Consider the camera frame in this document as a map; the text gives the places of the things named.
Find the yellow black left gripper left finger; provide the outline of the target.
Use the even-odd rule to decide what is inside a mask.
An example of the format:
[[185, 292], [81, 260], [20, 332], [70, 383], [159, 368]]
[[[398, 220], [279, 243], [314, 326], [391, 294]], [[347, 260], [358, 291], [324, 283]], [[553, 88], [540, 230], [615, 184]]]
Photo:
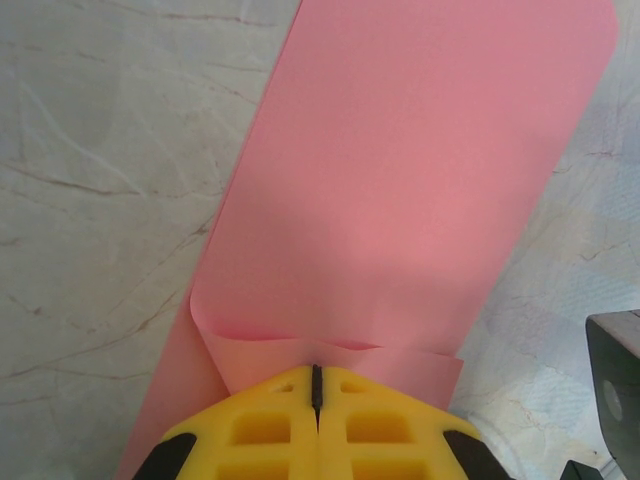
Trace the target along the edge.
[[171, 427], [141, 480], [319, 480], [321, 367], [279, 374]]

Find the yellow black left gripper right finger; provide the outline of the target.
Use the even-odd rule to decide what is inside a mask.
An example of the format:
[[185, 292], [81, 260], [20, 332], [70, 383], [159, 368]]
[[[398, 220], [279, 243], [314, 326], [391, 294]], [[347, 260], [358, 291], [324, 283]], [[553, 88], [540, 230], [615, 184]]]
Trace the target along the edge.
[[318, 480], [508, 480], [470, 422], [342, 368], [314, 367]]

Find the pink paper sheet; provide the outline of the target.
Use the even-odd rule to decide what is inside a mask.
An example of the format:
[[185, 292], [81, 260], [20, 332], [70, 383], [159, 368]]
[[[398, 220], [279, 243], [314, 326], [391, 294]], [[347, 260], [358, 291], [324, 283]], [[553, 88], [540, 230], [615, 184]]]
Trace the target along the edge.
[[114, 480], [297, 366], [446, 408], [616, 36], [612, 0], [301, 0]]

